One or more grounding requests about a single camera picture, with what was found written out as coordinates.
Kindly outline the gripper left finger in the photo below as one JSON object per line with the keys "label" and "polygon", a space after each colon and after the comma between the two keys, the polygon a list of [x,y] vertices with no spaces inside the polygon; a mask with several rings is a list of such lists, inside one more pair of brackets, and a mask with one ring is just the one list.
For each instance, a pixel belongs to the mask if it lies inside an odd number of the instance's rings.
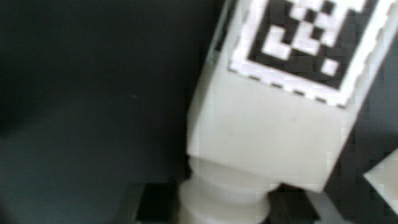
{"label": "gripper left finger", "polygon": [[122,206],[122,224],[187,224],[182,218],[180,184],[129,185]]}

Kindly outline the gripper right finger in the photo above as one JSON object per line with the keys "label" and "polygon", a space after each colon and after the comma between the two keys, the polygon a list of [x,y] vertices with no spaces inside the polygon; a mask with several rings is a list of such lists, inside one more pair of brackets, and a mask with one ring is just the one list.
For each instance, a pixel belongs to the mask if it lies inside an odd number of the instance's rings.
{"label": "gripper right finger", "polygon": [[326,193],[283,185],[269,195],[266,224],[342,224],[342,215]]}

